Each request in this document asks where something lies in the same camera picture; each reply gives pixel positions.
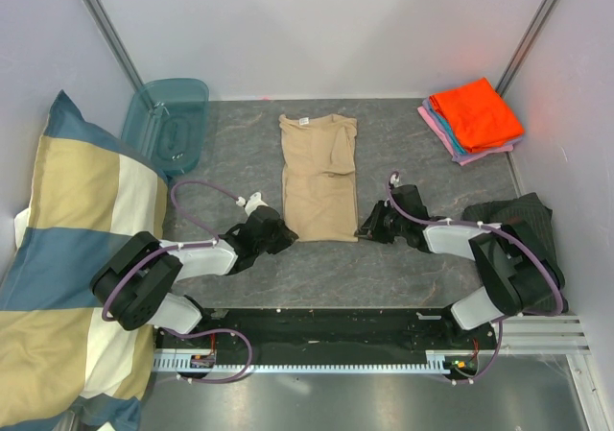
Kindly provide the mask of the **beige t shirt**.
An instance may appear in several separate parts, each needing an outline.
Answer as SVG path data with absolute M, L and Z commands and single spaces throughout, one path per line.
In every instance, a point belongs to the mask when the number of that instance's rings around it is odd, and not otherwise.
M 299 119 L 282 114 L 279 128 L 286 225 L 301 242 L 356 242 L 357 120 L 339 114 Z

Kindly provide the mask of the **blue plastic bin lid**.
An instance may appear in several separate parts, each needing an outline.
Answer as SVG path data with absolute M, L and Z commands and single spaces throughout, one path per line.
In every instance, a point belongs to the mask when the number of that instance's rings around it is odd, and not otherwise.
M 203 81 L 151 81 L 133 95 L 121 139 L 166 177 L 184 175 L 200 161 L 208 111 L 209 89 Z

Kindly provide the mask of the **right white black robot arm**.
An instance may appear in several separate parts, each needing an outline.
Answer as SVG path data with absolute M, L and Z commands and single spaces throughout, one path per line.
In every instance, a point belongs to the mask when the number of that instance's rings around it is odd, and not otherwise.
M 448 307 L 439 324 L 448 347 L 463 347 L 474 328 L 520 313 L 557 316 L 568 311 L 565 284 L 552 254 L 521 218 L 502 223 L 432 217 L 415 185 L 390 183 L 356 236 L 382 244 L 398 237 L 425 253 L 449 254 L 475 263 L 481 287 Z

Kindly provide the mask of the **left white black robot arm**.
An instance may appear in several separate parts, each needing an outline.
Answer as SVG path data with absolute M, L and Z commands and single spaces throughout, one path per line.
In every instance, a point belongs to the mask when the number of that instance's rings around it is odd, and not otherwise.
M 126 330 L 146 324 L 168 327 L 188 347 L 202 347 L 211 326 L 195 303 L 172 293 L 174 284 L 197 276 L 238 274 L 260 255 L 285 251 L 297 239 L 265 204 L 250 209 L 245 222 L 217 239 L 159 241 L 141 231 L 92 277 L 90 290 L 103 305 L 104 320 Z

